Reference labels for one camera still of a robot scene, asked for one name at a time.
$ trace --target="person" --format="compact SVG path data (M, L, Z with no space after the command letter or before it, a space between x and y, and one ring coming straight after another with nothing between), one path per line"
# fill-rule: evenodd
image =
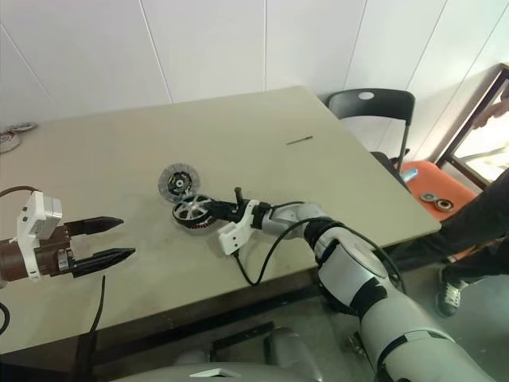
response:
M474 128L509 111L509 86L501 101L487 107L474 121ZM473 201L442 221L440 231L413 241L393 252L400 271L422 267L489 242L478 251L440 270L436 295L438 313L450 317L460 306L461 291L490 275L509 275L509 169Z

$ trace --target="orange chair seat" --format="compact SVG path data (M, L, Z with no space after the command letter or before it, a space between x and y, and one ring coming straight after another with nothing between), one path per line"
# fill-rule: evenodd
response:
M408 169L417 169L418 171L417 177L407 183L412 195L438 221L447 219L477 196L476 193L440 170L432 162L417 161L403 163L402 171ZM436 193L441 199L449 199L454 203L454 209L451 212L438 211L434 203L421 200L420 195L422 193ZM469 248L454 255L454 257L460 259L471 251L472 248Z

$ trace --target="beige tabletop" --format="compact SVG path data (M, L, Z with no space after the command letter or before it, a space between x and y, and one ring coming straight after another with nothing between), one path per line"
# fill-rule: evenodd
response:
M313 139L287 146L295 139ZM99 328L245 287L216 235L190 236L172 221L172 205L157 191L162 170L176 162L200 175L199 192L233 201L271 204L315 201L380 245L439 229L412 196L306 88L150 107L43 123L0 157L0 189L33 185L62 200L64 221L116 216L125 224L78 236L79 255L135 247L107 271L9 283L0 301L11 312L0 353L89 330L100 279L107 275ZM0 238L15 235L28 193L1 199ZM254 278L274 237L261 232L241 258ZM283 242L265 279L314 266L304 240Z

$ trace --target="sneaker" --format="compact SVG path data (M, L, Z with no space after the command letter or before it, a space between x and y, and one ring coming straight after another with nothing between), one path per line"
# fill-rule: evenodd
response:
M460 307L461 291L468 285L463 280L447 280L440 270L440 290L435 298L438 313L444 317L453 316Z

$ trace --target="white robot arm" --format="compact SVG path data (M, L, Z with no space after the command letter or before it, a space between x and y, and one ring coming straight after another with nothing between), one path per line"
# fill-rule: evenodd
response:
M208 205L215 218L231 222L220 230L225 253L242 247L254 229L305 239L319 264L325 293L359 318L363 347L377 381L493 380L415 301L393 286L366 241L327 217L319 205L270 206L242 199L239 189L236 193L237 205Z

